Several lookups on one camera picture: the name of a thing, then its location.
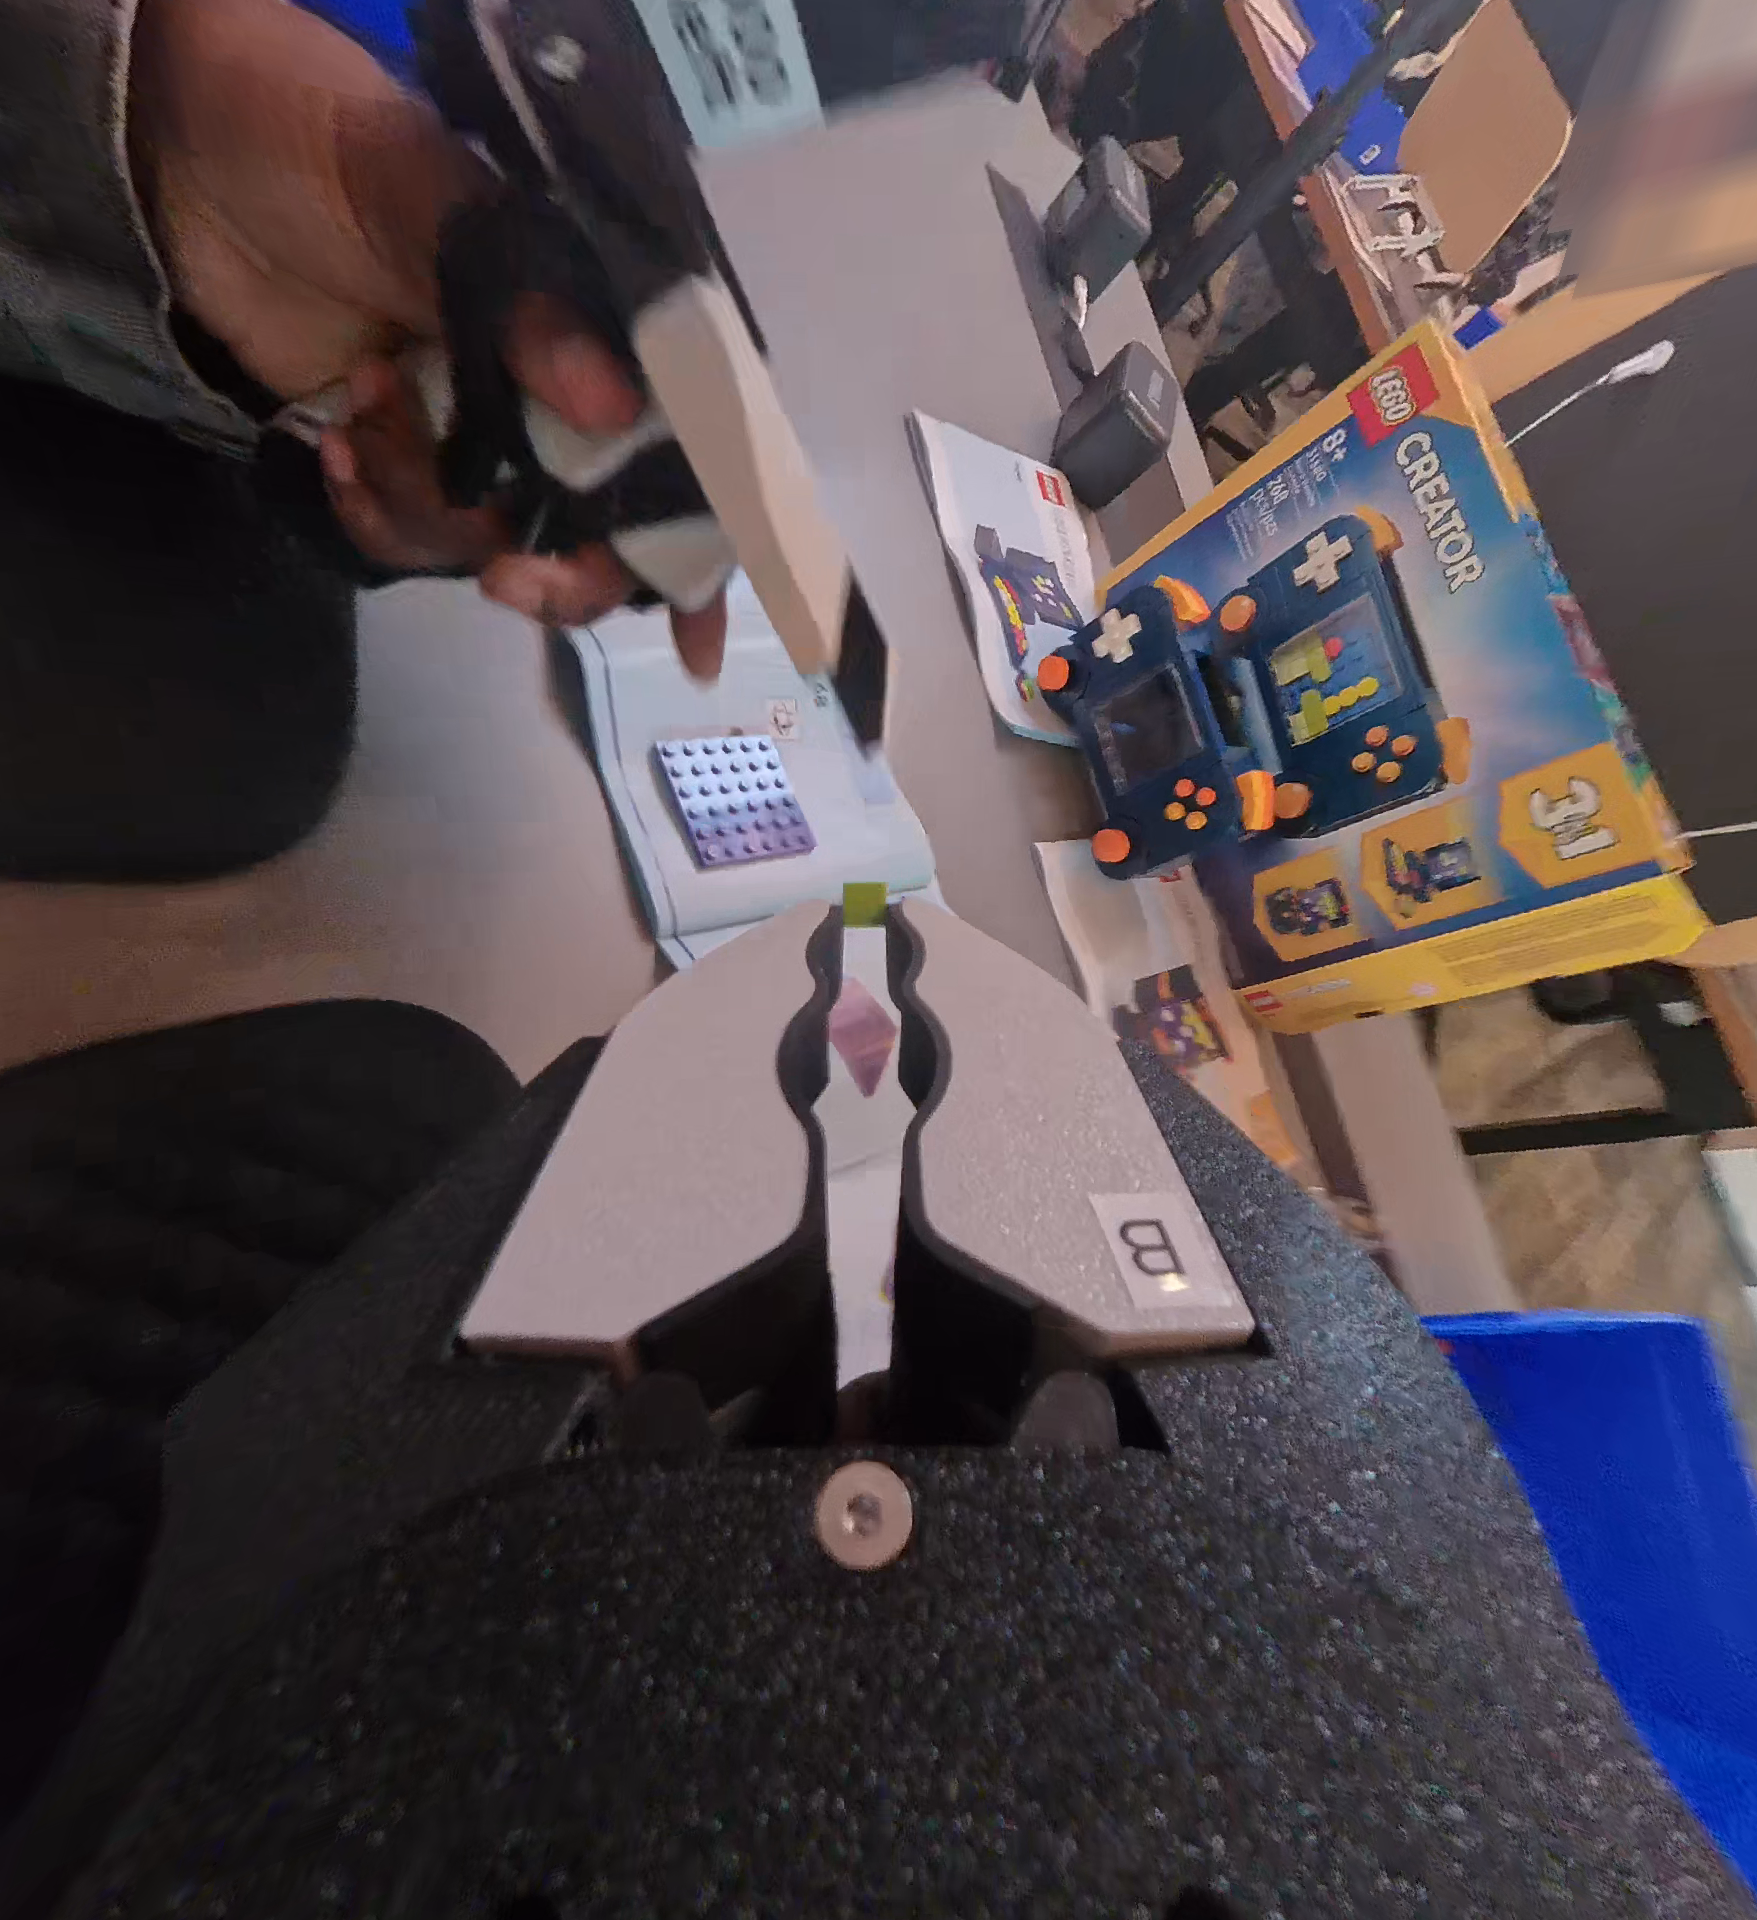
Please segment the person's left hand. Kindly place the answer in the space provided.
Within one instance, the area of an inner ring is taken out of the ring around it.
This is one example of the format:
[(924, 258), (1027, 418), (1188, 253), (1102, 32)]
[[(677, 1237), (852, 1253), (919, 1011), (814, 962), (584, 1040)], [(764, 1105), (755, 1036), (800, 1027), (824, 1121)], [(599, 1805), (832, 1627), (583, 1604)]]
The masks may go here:
[(175, 313), (275, 399), (347, 387), (316, 466), (365, 560), (473, 577), (544, 627), (632, 599), (611, 548), (524, 551), (498, 501), (440, 489), (397, 360), (438, 334), (440, 228), (491, 180), (427, 102), (294, 4), (140, 4), (125, 130)]

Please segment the yellow and blue toy box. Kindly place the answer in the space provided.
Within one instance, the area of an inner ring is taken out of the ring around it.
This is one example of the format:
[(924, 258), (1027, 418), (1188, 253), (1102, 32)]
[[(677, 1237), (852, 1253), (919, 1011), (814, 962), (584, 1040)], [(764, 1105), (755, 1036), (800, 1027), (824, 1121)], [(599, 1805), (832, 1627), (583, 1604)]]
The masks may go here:
[(1704, 932), (1630, 713), (1439, 324), (1117, 560), (1100, 611), (1158, 577), (1209, 605), (1277, 780), (1274, 831), (1163, 873), (1193, 879), (1265, 1029), (1660, 962)]

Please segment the black charger block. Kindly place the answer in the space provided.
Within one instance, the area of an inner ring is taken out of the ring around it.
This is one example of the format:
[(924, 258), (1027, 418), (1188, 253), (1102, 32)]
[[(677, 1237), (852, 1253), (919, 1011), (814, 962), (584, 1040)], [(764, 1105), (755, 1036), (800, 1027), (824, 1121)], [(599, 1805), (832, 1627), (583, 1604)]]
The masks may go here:
[(1065, 405), (1050, 467), (1083, 508), (1100, 511), (1163, 457), (1180, 418), (1176, 372), (1150, 345), (1127, 342)]
[(1152, 234), (1144, 172), (1123, 143), (1100, 134), (1045, 211), (1045, 266), (1066, 295), (1083, 290), (1085, 301), (1097, 301), (1145, 249)]

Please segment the white instruction booklet dark picture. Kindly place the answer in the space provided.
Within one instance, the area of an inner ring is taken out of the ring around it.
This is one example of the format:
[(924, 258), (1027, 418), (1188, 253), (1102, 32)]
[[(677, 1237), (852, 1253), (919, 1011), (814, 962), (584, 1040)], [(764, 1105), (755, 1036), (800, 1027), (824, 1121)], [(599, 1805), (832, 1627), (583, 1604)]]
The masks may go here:
[(1090, 1011), (1246, 1129), (1271, 1075), (1195, 883), (1108, 878), (1086, 839), (1035, 843), (1035, 865)]

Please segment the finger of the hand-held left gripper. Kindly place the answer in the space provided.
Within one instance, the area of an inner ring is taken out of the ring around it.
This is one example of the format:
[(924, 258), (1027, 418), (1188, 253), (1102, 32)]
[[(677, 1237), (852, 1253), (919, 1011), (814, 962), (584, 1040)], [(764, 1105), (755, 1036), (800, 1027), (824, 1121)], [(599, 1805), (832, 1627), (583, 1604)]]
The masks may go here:
[(883, 750), (891, 653), (856, 578), (849, 578), (835, 663), (837, 703), (860, 750)]
[(715, 276), (687, 276), (632, 319), (649, 393), (803, 673), (841, 663), (850, 565), (742, 310)]

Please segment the closed pale instruction booklet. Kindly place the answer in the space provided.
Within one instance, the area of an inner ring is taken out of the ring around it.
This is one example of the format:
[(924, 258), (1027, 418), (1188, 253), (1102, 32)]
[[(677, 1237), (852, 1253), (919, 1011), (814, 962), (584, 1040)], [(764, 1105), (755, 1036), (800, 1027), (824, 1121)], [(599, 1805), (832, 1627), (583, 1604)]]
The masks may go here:
[(1071, 746), (1036, 670), (1097, 608), (1075, 493), (1056, 467), (922, 411), (906, 416), (906, 430), (996, 722)]

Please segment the small lilac brick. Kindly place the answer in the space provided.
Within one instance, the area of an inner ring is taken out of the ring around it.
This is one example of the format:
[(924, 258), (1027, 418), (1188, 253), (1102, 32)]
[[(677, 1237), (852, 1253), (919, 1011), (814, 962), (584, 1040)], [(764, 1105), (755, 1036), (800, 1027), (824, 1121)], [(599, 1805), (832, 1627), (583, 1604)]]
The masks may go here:
[(900, 1020), (889, 997), (855, 973), (843, 976), (824, 1033), (860, 1096), (877, 1096), (891, 1082)]

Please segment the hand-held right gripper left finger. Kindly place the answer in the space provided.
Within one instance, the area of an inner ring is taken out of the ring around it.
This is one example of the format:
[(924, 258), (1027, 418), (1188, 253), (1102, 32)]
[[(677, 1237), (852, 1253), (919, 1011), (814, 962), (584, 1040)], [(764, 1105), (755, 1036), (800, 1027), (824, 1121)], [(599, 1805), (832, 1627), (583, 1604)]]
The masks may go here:
[(629, 1369), (645, 1333), (820, 1224), (843, 918), (820, 900), (655, 986), (605, 1039), (463, 1318), (463, 1348)]

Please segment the black office chair seat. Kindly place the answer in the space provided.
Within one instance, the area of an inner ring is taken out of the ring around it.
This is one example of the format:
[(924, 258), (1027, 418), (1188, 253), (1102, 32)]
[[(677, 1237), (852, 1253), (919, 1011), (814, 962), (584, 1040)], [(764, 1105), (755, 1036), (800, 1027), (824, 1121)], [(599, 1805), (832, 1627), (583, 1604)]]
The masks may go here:
[(387, 1000), (0, 1073), (0, 1842), (136, 1601), (172, 1412), (518, 1093)]

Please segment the purple studded brick plate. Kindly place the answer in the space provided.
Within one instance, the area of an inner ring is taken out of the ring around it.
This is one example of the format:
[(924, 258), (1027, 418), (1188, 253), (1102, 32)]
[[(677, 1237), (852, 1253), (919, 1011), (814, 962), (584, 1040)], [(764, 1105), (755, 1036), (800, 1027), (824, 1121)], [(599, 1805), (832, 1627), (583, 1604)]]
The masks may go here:
[(768, 731), (667, 735), (652, 769), (697, 872), (724, 872), (817, 850), (817, 834)]

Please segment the person's left forearm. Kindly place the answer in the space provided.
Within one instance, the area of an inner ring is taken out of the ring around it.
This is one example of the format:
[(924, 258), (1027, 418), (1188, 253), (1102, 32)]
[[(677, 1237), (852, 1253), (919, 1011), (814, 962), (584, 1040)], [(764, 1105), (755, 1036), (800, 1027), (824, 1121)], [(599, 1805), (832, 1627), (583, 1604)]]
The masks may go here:
[(193, 370), (126, 146), (136, 4), (0, 1), (0, 374), (247, 457), (258, 423)]

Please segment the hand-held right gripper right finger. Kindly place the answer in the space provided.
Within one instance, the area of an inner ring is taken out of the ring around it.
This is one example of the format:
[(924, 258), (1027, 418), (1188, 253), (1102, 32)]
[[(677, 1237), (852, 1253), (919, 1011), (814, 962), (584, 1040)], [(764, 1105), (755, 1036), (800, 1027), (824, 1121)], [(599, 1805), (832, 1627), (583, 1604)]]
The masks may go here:
[(939, 906), (891, 907), (886, 933), (925, 1251), (1095, 1360), (1246, 1348), (1255, 1315), (1104, 1020)]

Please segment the dark blue brick game console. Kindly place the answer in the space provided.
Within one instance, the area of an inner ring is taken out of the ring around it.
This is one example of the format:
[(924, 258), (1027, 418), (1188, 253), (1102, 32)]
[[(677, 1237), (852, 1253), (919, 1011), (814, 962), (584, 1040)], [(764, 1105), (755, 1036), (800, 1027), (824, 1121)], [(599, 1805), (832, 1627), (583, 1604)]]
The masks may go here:
[(1209, 605), (1158, 577), (1039, 659), (1035, 687), (1085, 755), (1112, 879), (1158, 878), (1274, 831), (1277, 780), (1241, 726)]

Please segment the open pale blue instruction booklet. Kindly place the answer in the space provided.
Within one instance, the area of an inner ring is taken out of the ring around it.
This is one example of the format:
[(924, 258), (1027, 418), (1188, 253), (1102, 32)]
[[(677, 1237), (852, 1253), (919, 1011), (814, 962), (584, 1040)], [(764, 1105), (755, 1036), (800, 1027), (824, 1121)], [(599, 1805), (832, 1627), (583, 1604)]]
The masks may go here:
[[(583, 686), (599, 785), (655, 946), (673, 970), (803, 901), (841, 901), (846, 882), (881, 879), (889, 900), (941, 906), (934, 850), (912, 803), (850, 739), (824, 676), (803, 676), (742, 577), (725, 600), (725, 653), (697, 682), (661, 611), (618, 611), (566, 635)], [(817, 834), (817, 850), (697, 872), (649, 748), (667, 735), (768, 731)]]

